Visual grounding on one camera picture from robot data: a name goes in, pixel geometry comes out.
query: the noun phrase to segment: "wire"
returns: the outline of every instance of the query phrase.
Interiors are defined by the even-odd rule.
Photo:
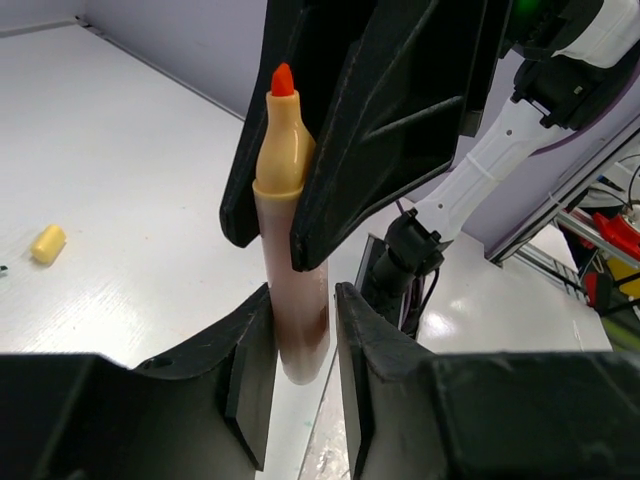
[[[418,318],[422,317],[422,314],[427,308],[427,304],[429,303],[429,300],[433,296],[433,292],[435,291],[436,286],[438,285],[438,280],[440,280],[440,269],[436,268],[436,271],[433,274],[433,280],[431,281],[431,286],[429,287],[429,290],[427,291],[427,294],[425,295],[424,300],[420,305],[420,310],[418,310],[418,315],[417,315]]]
[[[402,325],[407,321],[407,317],[409,316],[409,310],[411,309],[411,301],[413,299],[413,285],[416,282],[414,279],[410,284],[407,291],[404,293],[404,299],[402,301],[402,316],[398,319],[398,329],[402,329]]]
[[[596,256],[593,259],[593,268],[595,268],[596,272],[598,273],[604,273],[604,264],[602,263],[602,259],[600,258],[600,255]]]
[[[639,158],[639,157],[640,157],[640,154],[629,155],[628,157],[625,157],[622,160],[618,160],[617,163],[622,163],[625,160],[629,160],[630,158]],[[629,191],[627,192],[627,195],[629,196],[629,205],[633,205],[633,198],[631,198],[631,190],[633,190],[633,184],[636,181],[636,177],[638,176],[638,173],[640,173],[640,164],[638,164],[638,167],[633,172],[633,175],[631,176],[631,181],[629,182]]]
[[[602,190],[601,188],[597,188],[597,187],[589,187],[589,190],[591,190],[592,192],[598,192],[598,193],[604,193],[606,195],[609,195],[613,198],[615,198],[616,200],[618,200],[620,203],[622,203],[623,205],[626,205],[627,207],[631,208],[631,204],[628,203],[626,200],[624,200],[623,198],[620,198],[619,196],[617,196],[615,193],[613,192],[609,192],[608,190]]]

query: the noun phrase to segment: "cable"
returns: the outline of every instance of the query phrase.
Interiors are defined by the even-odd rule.
[[[409,288],[404,294],[404,302],[402,305],[402,317],[398,322],[398,329],[402,330],[404,324],[412,312],[420,307],[422,294],[424,292],[424,277],[416,277],[413,279]]]
[[[438,280],[440,280],[440,269],[436,268],[436,271],[433,274],[433,280],[431,281],[431,286],[429,287],[429,291],[425,295],[424,300],[422,301],[422,305],[420,305],[420,310],[418,311],[417,315],[418,318],[422,317],[424,310],[427,308],[427,303],[429,303],[429,300],[431,299],[431,296],[433,295],[433,292],[438,285]]]
[[[620,198],[619,196],[617,196],[615,193],[613,192],[609,192],[608,190],[602,190],[600,188],[597,187],[589,187],[589,190],[591,190],[592,192],[598,192],[598,193],[604,193],[606,195],[609,195],[610,197],[615,198],[616,200],[618,200],[620,203],[622,203],[623,205],[626,205],[627,207],[631,208],[631,204],[628,203],[626,200]]]
[[[422,279],[422,282],[423,282],[422,286],[424,288],[424,277],[420,277],[420,278]],[[436,289],[436,285],[438,284],[439,278],[440,278],[440,269],[437,268],[434,272],[433,281],[431,282],[431,286],[429,287],[429,291],[427,292],[427,295],[424,297],[424,300],[422,300],[422,303],[419,304],[419,307],[417,309],[410,310],[410,315],[406,318],[405,322],[402,324],[402,328],[400,330],[405,335],[413,339],[416,338],[416,334],[418,333],[418,327],[420,326],[420,317],[422,317],[424,310],[427,308],[427,304],[429,303],[429,299],[431,299],[431,296],[433,295],[433,292]]]
[[[622,163],[625,160],[629,160],[630,158],[639,158],[639,157],[640,157],[640,154],[629,155],[628,157],[625,157],[622,160],[619,160],[617,163]],[[638,167],[633,172],[633,175],[631,176],[631,181],[629,182],[629,190],[627,191],[627,195],[629,198],[629,205],[633,205],[633,198],[631,198],[631,190],[633,190],[633,184],[636,181],[636,177],[638,176],[638,173],[640,173],[640,164],[638,164]]]

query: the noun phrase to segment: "marker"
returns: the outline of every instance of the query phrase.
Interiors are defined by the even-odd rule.
[[[253,193],[280,358],[289,379],[304,385],[317,376],[329,349],[329,290],[326,262],[310,272],[291,266],[289,232],[315,142],[286,63],[273,74],[267,114]]]

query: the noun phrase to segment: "black cable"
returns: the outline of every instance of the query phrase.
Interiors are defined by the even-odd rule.
[[[629,160],[630,158],[638,158],[638,157],[640,157],[640,154],[629,155],[628,157],[625,157],[622,160],[618,160],[617,163],[622,163],[625,160]],[[633,184],[636,181],[636,177],[638,176],[638,173],[640,173],[640,164],[638,164],[638,168],[636,168],[635,171],[633,172],[633,175],[631,176],[631,181],[629,182],[629,191],[627,192],[627,195],[629,198],[629,205],[633,205],[633,198],[631,198],[631,190],[633,189]]]
[[[415,339],[416,334],[418,333],[418,327],[420,326],[420,317],[424,313],[425,308],[427,308],[427,303],[429,303],[429,299],[433,295],[434,290],[436,289],[436,285],[438,284],[438,279],[440,278],[440,269],[437,268],[435,270],[433,281],[431,282],[431,286],[429,287],[429,291],[427,295],[422,300],[422,303],[419,305],[417,309],[413,309],[408,318],[405,319],[405,322],[402,324],[400,330],[405,335]]]
[[[600,188],[597,187],[589,187],[589,190],[593,191],[593,192],[600,192],[600,193],[605,193],[613,198],[615,198],[616,200],[618,200],[620,203],[622,203],[623,205],[626,205],[627,207],[631,208],[631,204],[627,203],[626,200],[620,198],[619,196],[617,196],[615,193],[613,192],[609,192],[608,190],[602,190]]]
[[[431,286],[429,287],[429,290],[427,291],[427,294],[424,297],[424,300],[422,301],[422,305],[420,305],[420,310],[418,310],[418,318],[422,317],[422,314],[424,313],[425,308],[427,308],[427,303],[429,303],[429,300],[431,299],[433,292],[436,289],[436,286],[438,285],[438,280],[440,279],[440,269],[436,268],[435,273],[433,274],[433,280],[431,282]]]

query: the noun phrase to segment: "white surface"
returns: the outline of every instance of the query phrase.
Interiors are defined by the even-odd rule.
[[[87,20],[118,44],[244,116],[267,0],[90,0]]]
[[[2,39],[0,65],[0,351],[133,367],[265,281],[259,242],[235,248],[218,223],[239,120],[80,27]],[[42,268],[27,250],[50,223],[68,242]],[[331,284],[355,279],[365,232]],[[278,368],[259,478],[297,478],[328,370],[298,387]]]
[[[85,4],[85,0],[0,0],[0,32],[73,20],[84,13]]]
[[[569,245],[567,245],[564,235],[557,227],[553,225],[545,226],[529,243],[565,267],[576,273],[578,272],[578,267],[571,256]]]
[[[640,39],[638,0],[607,0],[591,25],[567,48],[566,55],[599,68],[613,67]]]
[[[545,128],[544,115],[527,101],[507,100],[489,131],[464,160],[424,200],[416,204],[418,221],[438,232],[443,242],[460,233],[469,216],[529,155],[562,135]]]
[[[521,262],[499,268],[462,234],[445,251],[418,342],[436,353],[610,350],[598,315]]]

